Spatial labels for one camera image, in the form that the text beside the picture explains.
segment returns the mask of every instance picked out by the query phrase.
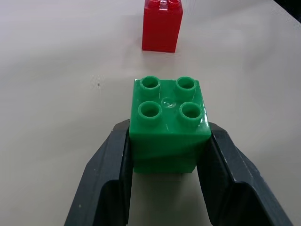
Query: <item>tabletop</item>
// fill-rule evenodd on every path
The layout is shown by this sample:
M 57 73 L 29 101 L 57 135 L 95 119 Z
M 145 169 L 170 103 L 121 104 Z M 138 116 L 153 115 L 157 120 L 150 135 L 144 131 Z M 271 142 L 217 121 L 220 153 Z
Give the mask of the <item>tabletop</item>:
M 301 225 L 301 25 L 271 0 L 183 0 L 175 54 L 142 52 L 143 0 L 0 3 L 0 225 L 63 225 L 133 82 L 199 80 L 210 121 Z M 209 226 L 196 171 L 134 174 L 129 226 Z

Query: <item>lego brick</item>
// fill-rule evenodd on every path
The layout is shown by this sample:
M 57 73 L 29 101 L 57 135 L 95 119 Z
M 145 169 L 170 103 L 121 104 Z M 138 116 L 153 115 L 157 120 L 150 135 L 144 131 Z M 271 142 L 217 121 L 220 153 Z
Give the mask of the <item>lego brick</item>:
M 142 50 L 174 53 L 182 15 L 180 0 L 145 0 Z
M 129 135 L 136 172 L 192 172 L 211 136 L 199 82 L 135 80 Z

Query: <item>green lego duplo brick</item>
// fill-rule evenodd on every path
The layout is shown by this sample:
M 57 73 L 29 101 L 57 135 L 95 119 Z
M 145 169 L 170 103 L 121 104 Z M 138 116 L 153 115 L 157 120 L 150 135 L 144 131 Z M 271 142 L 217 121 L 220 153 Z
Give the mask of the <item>green lego duplo brick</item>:
M 199 82 L 135 80 L 129 136 L 136 172 L 192 172 L 211 136 Z

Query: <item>red lego duplo brick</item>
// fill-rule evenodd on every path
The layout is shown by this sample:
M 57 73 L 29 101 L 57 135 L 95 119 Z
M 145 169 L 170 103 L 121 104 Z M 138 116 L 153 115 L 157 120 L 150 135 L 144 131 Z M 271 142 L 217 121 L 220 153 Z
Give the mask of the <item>red lego duplo brick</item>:
M 182 16 L 180 0 L 145 0 L 142 50 L 174 53 Z

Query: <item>white table surface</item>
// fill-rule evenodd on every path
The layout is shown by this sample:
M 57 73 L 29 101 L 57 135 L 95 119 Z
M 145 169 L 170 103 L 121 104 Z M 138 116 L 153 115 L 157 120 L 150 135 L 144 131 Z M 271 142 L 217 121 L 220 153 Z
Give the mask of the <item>white table surface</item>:
M 0 225 L 64 224 L 133 80 L 191 76 L 301 225 L 301 25 L 271 0 L 184 0 L 175 54 L 142 52 L 143 0 L 0 3 Z M 209 226 L 194 171 L 134 175 L 130 226 Z

